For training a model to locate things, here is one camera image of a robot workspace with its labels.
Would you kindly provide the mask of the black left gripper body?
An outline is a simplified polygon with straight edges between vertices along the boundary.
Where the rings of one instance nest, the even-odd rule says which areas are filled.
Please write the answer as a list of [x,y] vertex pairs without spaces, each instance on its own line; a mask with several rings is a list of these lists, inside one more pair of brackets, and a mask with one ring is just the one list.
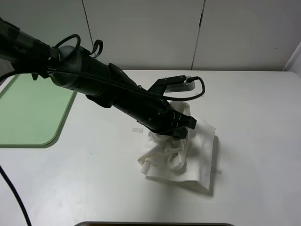
[[195,129],[197,120],[190,113],[186,102],[171,101],[167,111],[157,111],[153,116],[138,123],[158,135],[186,138],[189,129]]

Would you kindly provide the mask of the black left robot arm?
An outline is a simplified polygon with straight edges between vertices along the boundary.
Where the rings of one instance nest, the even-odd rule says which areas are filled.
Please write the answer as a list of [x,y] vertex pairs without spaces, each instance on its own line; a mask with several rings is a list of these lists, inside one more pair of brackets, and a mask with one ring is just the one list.
[[12,64],[11,75],[50,78],[55,85],[82,93],[101,107],[119,109],[156,134],[186,138],[188,129],[196,126],[196,119],[173,109],[172,98],[164,95],[168,86],[193,78],[159,79],[146,90],[116,65],[92,57],[79,42],[72,47],[63,40],[52,47],[4,20],[0,22],[0,57]]

